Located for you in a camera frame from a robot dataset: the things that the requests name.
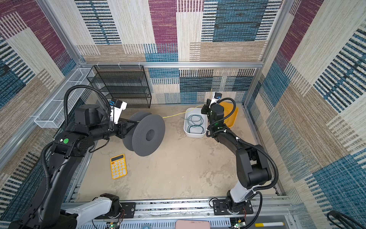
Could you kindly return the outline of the dark grey foam spool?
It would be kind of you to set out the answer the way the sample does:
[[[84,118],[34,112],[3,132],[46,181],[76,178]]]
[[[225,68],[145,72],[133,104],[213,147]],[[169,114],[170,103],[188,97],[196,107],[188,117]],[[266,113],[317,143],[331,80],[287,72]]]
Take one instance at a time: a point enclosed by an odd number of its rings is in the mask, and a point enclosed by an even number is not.
[[[165,136],[165,121],[158,114],[140,111],[130,117],[138,122],[123,139],[124,146],[139,156],[148,156],[161,145]]]

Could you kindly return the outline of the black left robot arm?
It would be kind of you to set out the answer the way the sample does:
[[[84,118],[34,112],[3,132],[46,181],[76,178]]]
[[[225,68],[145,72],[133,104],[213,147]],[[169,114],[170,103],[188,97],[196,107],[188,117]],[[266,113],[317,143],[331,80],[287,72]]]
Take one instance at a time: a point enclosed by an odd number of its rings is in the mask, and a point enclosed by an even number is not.
[[[68,98],[78,88],[96,92],[105,108],[82,105],[75,109],[75,121],[70,123]],[[9,224],[10,229],[77,229],[101,215],[115,216],[118,213],[118,198],[110,194],[84,204],[81,210],[62,210],[61,206],[82,159],[87,153],[96,151],[95,141],[109,141],[112,136],[123,139],[137,126],[136,121],[120,118],[126,107],[126,102],[108,100],[101,91],[87,85],[75,85],[65,92],[63,111],[66,129],[41,151],[40,163],[45,177],[28,210],[21,219]]]

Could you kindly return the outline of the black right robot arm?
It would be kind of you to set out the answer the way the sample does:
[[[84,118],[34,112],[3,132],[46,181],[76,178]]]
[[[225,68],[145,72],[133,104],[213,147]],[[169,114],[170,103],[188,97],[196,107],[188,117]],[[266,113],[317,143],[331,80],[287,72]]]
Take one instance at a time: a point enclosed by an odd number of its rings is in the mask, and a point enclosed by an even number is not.
[[[240,213],[258,191],[273,188],[279,180],[277,165],[264,148],[244,141],[225,124],[235,110],[234,99],[222,98],[221,93],[214,93],[201,109],[209,122],[206,136],[214,138],[235,155],[238,182],[226,196],[229,214]]]

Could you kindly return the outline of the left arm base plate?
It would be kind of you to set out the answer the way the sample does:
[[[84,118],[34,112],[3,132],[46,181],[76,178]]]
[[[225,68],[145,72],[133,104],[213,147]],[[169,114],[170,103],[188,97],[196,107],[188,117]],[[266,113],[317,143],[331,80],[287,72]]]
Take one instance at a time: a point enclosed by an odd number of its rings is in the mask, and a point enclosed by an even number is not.
[[[113,204],[109,213],[98,216],[96,219],[132,219],[135,208],[136,202],[120,202],[118,205]]]

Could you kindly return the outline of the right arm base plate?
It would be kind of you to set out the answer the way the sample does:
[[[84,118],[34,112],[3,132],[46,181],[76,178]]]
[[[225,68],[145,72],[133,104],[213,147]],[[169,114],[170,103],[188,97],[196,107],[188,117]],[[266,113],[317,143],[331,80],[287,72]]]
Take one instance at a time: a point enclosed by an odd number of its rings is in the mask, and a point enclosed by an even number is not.
[[[228,203],[225,199],[214,198],[209,201],[215,216],[253,214],[254,210],[250,201],[242,203]]]

